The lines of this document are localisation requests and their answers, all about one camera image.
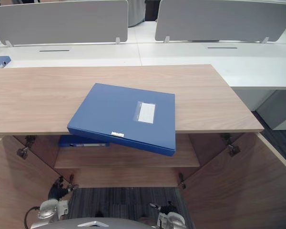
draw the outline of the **cabinet hinge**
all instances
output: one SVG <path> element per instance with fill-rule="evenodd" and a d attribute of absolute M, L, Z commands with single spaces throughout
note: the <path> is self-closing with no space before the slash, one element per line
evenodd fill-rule
<path fill-rule="evenodd" d="M 23 160 L 28 157 L 28 150 L 32 147 L 36 139 L 36 136 L 28 135 L 25 137 L 26 143 L 25 147 L 22 149 L 18 149 L 16 154 L 20 156 Z"/>
<path fill-rule="evenodd" d="M 240 152 L 239 146 L 235 146 L 232 144 L 230 133 L 221 134 L 221 138 L 224 139 L 228 149 L 230 149 L 230 152 L 229 152 L 230 156 L 235 156 L 236 154 Z"/>
<path fill-rule="evenodd" d="M 183 177 L 183 174 L 182 173 L 179 173 L 179 178 L 180 178 L 180 181 L 181 181 L 181 187 L 182 189 L 186 189 L 186 185 L 184 183 L 184 177 Z"/>

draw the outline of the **open cabinet door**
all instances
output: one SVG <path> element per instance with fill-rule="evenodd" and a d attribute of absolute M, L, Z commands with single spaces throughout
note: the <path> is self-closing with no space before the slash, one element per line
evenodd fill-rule
<path fill-rule="evenodd" d="M 286 161 L 261 134 L 234 142 L 182 190 L 196 229 L 286 229 Z"/>
<path fill-rule="evenodd" d="M 0 228 L 24 228 L 25 213 L 48 199 L 59 176 L 30 151 L 25 160 L 16 155 L 23 147 L 12 136 L 0 138 Z M 37 212 L 30 215 L 29 227 Z"/>

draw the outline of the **wooden cabinet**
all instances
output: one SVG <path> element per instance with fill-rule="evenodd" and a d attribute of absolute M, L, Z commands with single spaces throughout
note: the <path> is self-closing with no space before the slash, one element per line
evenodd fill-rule
<path fill-rule="evenodd" d="M 94 83 L 174 93 L 175 155 L 59 148 Z M 262 129 L 210 65 L 0 69 L 0 228 L 22 228 L 58 174 L 81 187 L 177 187 L 179 173 L 197 229 L 286 228 L 286 161 Z M 219 133 L 233 133 L 241 152 L 230 157 Z M 23 160 L 25 135 L 37 138 Z"/>
<path fill-rule="evenodd" d="M 36 141 L 38 138 L 45 145 L 45 139 L 51 139 L 37 136 Z M 286 228 L 286 161 L 260 134 L 243 134 L 234 145 L 240 147 L 240 153 L 231 157 L 229 149 L 224 149 L 201 168 L 196 167 L 198 171 L 194 171 L 184 182 L 186 189 L 180 186 L 194 225 L 197 229 Z M 16 151 L 22 147 L 15 137 L 0 138 L 0 228 L 22 228 L 25 212 L 47 199 L 49 188 L 58 177 L 53 168 L 31 151 L 26 160 L 17 156 Z M 92 149 L 91 157 L 87 156 L 87 148 L 70 148 L 67 152 L 66 149 L 63 152 L 58 149 L 57 159 L 63 153 L 67 153 L 68 157 L 72 153 L 73 158 L 80 155 L 85 166 L 73 166 L 72 172 L 81 187 L 178 185 L 177 173 L 173 169 L 181 161 L 178 155 L 175 164 L 174 157 L 159 155 L 172 167 L 167 167 L 165 163 L 163 166 L 161 160 L 150 167 L 147 167 L 148 164 L 145 167 L 138 164 L 97 167 L 94 163 L 104 160 L 101 152 L 97 153 L 100 148 L 103 147 Z"/>

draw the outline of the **cable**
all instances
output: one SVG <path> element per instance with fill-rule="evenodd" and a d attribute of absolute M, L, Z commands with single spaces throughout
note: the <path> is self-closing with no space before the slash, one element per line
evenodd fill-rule
<path fill-rule="evenodd" d="M 24 217 L 24 220 L 23 220 L 25 229 L 29 229 L 28 225 L 27 225 L 27 216 L 28 216 L 29 212 L 32 211 L 32 210 L 39 210 L 39 207 L 32 207 L 32 208 L 30 208 L 30 210 L 27 211 L 27 213 L 25 213 L 25 217 Z"/>

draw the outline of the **office desk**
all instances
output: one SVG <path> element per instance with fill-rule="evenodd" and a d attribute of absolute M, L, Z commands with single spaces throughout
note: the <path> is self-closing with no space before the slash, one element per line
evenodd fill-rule
<path fill-rule="evenodd" d="M 247 107 L 256 110 L 275 90 L 286 90 L 286 31 L 276 42 L 156 42 L 156 22 L 128 29 L 115 44 L 0 46 L 7 68 L 211 64 Z M 44 52 L 69 50 L 66 52 Z"/>

